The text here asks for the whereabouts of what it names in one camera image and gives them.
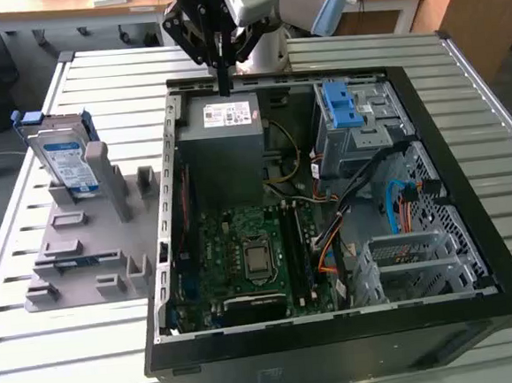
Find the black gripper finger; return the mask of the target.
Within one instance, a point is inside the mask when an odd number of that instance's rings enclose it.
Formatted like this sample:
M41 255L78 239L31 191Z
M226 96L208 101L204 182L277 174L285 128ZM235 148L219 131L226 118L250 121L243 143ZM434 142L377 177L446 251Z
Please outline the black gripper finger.
M217 78L219 94L225 96L224 62L219 54L215 32L212 31L210 9L199 4L194 13L193 19L184 20L185 11L179 2L173 2L164 13L162 27L195 63L209 67Z
M260 37L265 34L270 24L269 18L262 18L248 27L244 27L243 31L233 39L234 23L232 21L222 23L221 35L225 69L225 91L227 96L231 94L229 68L236 63L245 62L248 59L249 54L258 44Z

